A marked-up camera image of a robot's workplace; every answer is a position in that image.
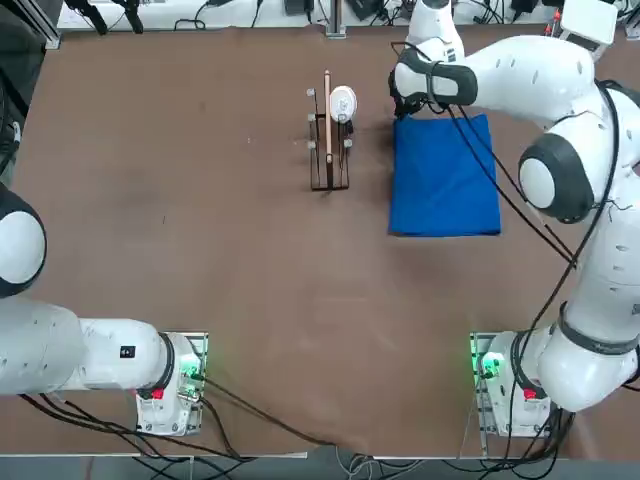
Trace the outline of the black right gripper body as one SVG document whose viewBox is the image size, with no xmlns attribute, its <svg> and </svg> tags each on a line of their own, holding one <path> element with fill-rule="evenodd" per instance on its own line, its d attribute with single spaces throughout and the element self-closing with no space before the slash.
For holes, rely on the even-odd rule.
<svg viewBox="0 0 640 480">
<path fill-rule="evenodd" d="M 410 100 L 403 97 L 394 98 L 394 116 L 397 120 L 402 120 L 408 116 L 420 112 L 424 108 L 425 101 L 418 98 Z"/>
</svg>

